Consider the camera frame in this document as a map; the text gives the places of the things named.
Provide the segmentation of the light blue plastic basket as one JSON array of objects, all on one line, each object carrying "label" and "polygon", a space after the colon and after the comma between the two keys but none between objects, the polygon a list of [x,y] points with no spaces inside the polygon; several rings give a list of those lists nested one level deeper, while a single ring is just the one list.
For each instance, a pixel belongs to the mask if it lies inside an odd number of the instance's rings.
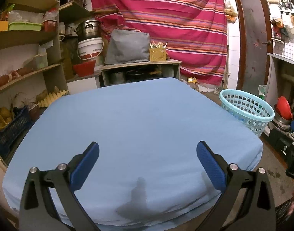
[{"label": "light blue plastic basket", "polygon": [[274,109],[263,99],[242,90],[224,89],[220,92],[221,107],[238,119],[257,137],[274,120]]}]

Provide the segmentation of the dark blue plastic crate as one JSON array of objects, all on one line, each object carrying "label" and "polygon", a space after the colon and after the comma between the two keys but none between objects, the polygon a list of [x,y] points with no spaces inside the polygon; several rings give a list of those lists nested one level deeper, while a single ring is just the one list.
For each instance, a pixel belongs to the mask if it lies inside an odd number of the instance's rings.
[{"label": "dark blue plastic crate", "polygon": [[0,131],[0,157],[4,160],[12,150],[12,144],[17,137],[32,125],[28,107],[14,108],[18,113],[11,123]]}]

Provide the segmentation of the blue table cloth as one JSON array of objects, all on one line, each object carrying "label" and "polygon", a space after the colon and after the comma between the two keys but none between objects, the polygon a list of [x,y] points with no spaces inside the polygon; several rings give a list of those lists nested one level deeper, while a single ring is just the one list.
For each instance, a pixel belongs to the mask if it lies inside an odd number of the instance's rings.
[{"label": "blue table cloth", "polygon": [[196,148],[205,141],[228,163],[252,170],[261,140],[216,103],[175,78],[114,85],[63,96],[35,122],[3,179],[19,211],[28,171],[69,162],[92,142],[99,158],[75,194],[102,230],[168,230],[218,200]]}]

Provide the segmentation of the cooking oil bottle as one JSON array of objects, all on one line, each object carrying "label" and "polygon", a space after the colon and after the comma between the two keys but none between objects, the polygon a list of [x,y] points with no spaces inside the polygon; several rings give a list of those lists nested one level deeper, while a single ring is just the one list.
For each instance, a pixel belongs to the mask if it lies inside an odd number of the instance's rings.
[{"label": "cooking oil bottle", "polygon": [[197,91],[199,91],[199,84],[197,83],[197,78],[196,77],[188,77],[187,78],[187,84],[192,88]]}]

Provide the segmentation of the yellow egg tray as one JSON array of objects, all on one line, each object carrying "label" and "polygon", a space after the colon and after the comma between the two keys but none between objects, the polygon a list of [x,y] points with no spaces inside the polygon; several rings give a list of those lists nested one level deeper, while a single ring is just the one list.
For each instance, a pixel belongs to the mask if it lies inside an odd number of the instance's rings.
[{"label": "yellow egg tray", "polygon": [[68,95],[68,90],[59,91],[57,93],[49,93],[42,101],[38,103],[38,106],[40,108],[47,108],[49,107],[53,102],[55,102],[57,99]]}]

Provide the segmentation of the white small cabinet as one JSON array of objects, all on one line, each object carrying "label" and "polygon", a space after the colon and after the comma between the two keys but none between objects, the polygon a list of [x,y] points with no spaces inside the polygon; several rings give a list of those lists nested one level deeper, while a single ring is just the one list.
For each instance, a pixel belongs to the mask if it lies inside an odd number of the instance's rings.
[{"label": "white small cabinet", "polygon": [[101,73],[97,72],[89,76],[74,77],[67,81],[67,87],[70,95],[100,88]]}]

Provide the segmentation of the red plastic bowl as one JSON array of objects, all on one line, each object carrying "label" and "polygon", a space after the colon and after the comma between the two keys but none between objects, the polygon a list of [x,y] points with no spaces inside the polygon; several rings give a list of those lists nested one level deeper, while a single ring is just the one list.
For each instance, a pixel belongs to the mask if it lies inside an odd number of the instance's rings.
[{"label": "red plastic bowl", "polygon": [[94,73],[95,65],[95,60],[89,60],[88,62],[73,65],[73,71],[75,71],[79,77],[89,76]]}]

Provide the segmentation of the grey low cabinet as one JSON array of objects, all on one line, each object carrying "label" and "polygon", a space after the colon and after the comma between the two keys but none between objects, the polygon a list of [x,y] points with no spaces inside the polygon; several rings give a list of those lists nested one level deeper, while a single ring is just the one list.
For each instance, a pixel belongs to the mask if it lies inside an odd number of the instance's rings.
[{"label": "grey low cabinet", "polygon": [[119,85],[158,78],[176,78],[180,80],[179,60],[169,59],[160,62],[136,62],[126,64],[104,65],[101,74],[104,86]]}]

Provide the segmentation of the yellow utensil holder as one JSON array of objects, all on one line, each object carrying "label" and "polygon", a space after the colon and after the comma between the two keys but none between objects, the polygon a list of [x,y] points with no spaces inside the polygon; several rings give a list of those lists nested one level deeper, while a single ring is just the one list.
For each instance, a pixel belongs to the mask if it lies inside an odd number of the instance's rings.
[{"label": "yellow utensil holder", "polygon": [[150,42],[150,61],[160,62],[168,60],[166,45],[162,42]]}]

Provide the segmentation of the white plastic bucket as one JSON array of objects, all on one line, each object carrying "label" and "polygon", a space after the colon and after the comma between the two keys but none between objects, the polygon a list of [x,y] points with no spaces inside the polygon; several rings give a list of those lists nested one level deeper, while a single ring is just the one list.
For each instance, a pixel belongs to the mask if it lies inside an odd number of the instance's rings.
[{"label": "white plastic bucket", "polygon": [[90,60],[96,58],[103,51],[104,42],[101,37],[90,38],[78,42],[77,54],[81,60]]}]

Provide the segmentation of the grey fabric cover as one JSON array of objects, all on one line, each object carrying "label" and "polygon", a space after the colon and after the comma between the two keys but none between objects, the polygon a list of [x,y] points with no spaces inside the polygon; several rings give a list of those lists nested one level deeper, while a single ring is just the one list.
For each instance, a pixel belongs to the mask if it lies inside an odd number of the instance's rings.
[{"label": "grey fabric cover", "polygon": [[108,44],[106,65],[148,62],[150,35],[145,32],[114,29]]}]

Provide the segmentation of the green plastic tray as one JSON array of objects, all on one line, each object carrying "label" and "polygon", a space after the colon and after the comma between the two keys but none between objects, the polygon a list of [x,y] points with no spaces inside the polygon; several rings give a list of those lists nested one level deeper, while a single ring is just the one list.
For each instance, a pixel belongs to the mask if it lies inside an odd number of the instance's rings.
[{"label": "green plastic tray", "polygon": [[40,31],[41,23],[13,22],[8,25],[9,31]]}]

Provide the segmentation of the yellow plastic box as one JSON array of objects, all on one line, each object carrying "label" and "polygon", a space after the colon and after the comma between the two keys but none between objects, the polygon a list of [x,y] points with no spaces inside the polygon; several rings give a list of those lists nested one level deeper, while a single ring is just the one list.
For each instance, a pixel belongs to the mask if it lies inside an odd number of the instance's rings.
[{"label": "yellow plastic box", "polygon": [[0,21],[0,32],[8,30],[9,22],[6,20]]}]

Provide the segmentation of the steel cooking pot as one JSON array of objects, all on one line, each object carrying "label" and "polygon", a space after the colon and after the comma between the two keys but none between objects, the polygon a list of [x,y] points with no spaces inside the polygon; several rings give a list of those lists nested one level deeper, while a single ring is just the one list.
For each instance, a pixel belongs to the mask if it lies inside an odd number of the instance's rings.
[{"label": "steel cooking pot", "polygon": [[96,19],[88,19],[80,23],[76,28],[76,34],[79,41],[100,37],[101,22]]}]

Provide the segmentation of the wooden wall shelf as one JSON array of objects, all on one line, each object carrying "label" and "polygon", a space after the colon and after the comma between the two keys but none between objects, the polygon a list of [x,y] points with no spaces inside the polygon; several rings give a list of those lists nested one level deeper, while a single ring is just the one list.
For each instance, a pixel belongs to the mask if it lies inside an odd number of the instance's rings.
[{"label": "wooden wall shelf", "polygon": [[25,69],[27,61],[35,57],[44,46],[48,66],[34,69],[0,87],[0,107],[20,107],[36,101],[44,90],[67,90],[61,58],[58,31],[3,31],[0,32],[0,76],[10,71]]}]

